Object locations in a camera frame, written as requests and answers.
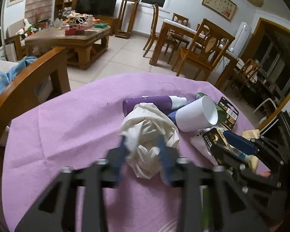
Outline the tall wooden plant stand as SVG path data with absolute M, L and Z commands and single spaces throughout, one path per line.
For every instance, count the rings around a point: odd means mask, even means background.
M 122 39 L 129 39 L 131 37 L 139 2 L 140 0 L 122 0 L 121 1 L 121 6 L 119 9 L 119 16 L 118 16 L 118 26 L 116 29 L 115 37 L 122 38 Z M 126 13 L 128 4 L 131 5 L 129 15 Z M 123 27 L 122 27 L 124 20 L 126 20 L 128 23 L 126 30 L 123 30 Z

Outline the wooden chair backrest near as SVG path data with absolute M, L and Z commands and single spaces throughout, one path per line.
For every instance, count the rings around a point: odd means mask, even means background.
M 25 68 L 0 95 L 0 139 L 8 123 L 40 105 L 34 89 L 50 78 L 54 96 L 69 92 L 67 50 L 55 47 Z

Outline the white paper cup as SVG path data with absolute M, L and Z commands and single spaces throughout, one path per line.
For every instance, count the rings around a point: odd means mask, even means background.
M 175 113 L 176 125 L 182 132 L 193 132 L 214 126 L 218 122 L 218 113 L 213 100 L 203 96 Z

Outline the white standing air conditioner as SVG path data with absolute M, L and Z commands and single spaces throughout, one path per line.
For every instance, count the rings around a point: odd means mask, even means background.
M 248 25 L 248 23 L 242 21 L 235 35 L 235 40 L 230 44 L 229 48 L 230 52 L 236 57 L 240 56 L 240 53 L 242 52 L 251 31 L 252 28 Z

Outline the white tissue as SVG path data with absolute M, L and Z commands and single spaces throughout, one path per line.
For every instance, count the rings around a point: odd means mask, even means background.
M 124 118 L 120 133 L 128 150 L 126 161 L 136 177 L 151 179 L 161 170 L 159 136 L 168 147 L 179 149 L 179 130 L 153 103 L 139 103 Z

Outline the blue pen tube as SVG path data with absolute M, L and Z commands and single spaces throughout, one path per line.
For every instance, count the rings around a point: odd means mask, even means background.
M 174 124 L 177 124 L 177 122 L 176 122 L 176 113 L 177 113 L 177 111 L 173 111 L 173 112 L 171 112 L 171 113 L 168 114 L 168 118 L 170 120 L 172 120 L 172 122 Z

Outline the black television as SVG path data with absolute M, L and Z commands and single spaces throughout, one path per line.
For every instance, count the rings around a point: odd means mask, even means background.
M 76 12 L 93 16 L 113 16 L 117 0 L 77 0 Z

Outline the framed floral wall picture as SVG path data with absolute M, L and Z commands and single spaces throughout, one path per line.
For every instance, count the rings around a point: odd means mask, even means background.
M 231 21 L 237 5 L 231 0 L 202 0 L 202 5 Z

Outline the wooden side chair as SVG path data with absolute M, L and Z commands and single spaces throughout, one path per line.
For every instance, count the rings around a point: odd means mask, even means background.
M 153 7 L 153 18 L 152 18 L 152 23 L 151 23 L 151 28 L 150 28 L 150 35 L 143 48 L 144 50 L 143 57 L 147 55 L 153 43 L 158 39 L 156 29 L 157 29 L 158 17 L 159 17 L 159 6 L 157 5 L 157 3 L 155 3 L 152 5 L 152 7 Z

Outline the wooden dining chair front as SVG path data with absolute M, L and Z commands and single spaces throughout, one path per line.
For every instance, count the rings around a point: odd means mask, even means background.
M 197 68 L 194 79 L 197 79 L 202 72 L 202 80 L 206 81 L 234 40 L 233 35 L 204 18 L 190 46 L 180 48 L 172 69 L 179 63 L 177 71 L 177 76 L 179 76 L 185 64 L 190 64 Z

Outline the green doublemint gum can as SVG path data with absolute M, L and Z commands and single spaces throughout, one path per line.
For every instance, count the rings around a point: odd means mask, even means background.
M 198 100 L 201 97 L 206 96 L 206 94 L 202 93 L 202 92 L 198 92 L 195 99 Z M 223 122 L 225 122 L 227 120 L 227 113 L 226 110 L 224 109 L 224 107 L 222 106 L 222 104 L 220 103 L 215 103 L 215 107 L 217 110 L 217 114 L 218 114 L 218 123 L 222 124 Z

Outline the beige paper snack packet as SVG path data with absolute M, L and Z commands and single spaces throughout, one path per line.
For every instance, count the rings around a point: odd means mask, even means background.
M 242 137 L 250 142 L 248 148 L 246 149 L 246 151 L 244 151 L 244 153 L 248 156 L 249 167 L 255 173 L 258 168 L 259 159 L 256 157 L 256 150 L 253 141 L 260 138 L 260 130 L 254 129 L 243 131 Z

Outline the purple spray bottle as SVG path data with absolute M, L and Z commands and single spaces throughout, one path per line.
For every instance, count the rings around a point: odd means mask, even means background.
M 122 102 L 123 114 L 127 116 L 137 104 L 140 103 L 153 103 L 161 112 L 168 114 L 173 112 L 188 103 L 186 97 L 178 96 L 142 96 L 126 98 Z

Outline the wooden coffee table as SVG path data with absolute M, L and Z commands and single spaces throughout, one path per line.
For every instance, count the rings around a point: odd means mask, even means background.
M 28 55 L 35 49 L 63 47 L 68 50 L 67 64 L 87 70 L 108 49 L 110 27 L 84 30 L 82 35 L 66 35 L 56 28 L 42 29 L 26 37 L 24 43 Z

